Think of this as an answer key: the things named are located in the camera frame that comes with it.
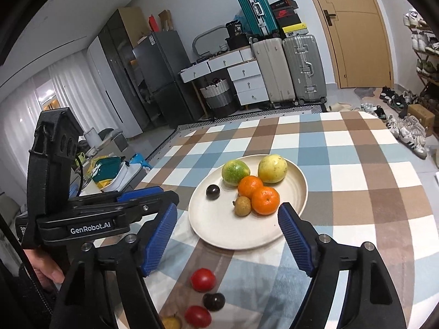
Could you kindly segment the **person's left hand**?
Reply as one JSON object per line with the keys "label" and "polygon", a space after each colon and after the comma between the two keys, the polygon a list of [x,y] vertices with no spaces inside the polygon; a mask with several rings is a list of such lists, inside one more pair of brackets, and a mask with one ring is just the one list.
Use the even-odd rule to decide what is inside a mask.
{"label": "person's left hand", "polygon": [[57,263],[40,249],[25,249],[28,260],[43,287],[49,288],[52,283],[62,284],[65,276]]}

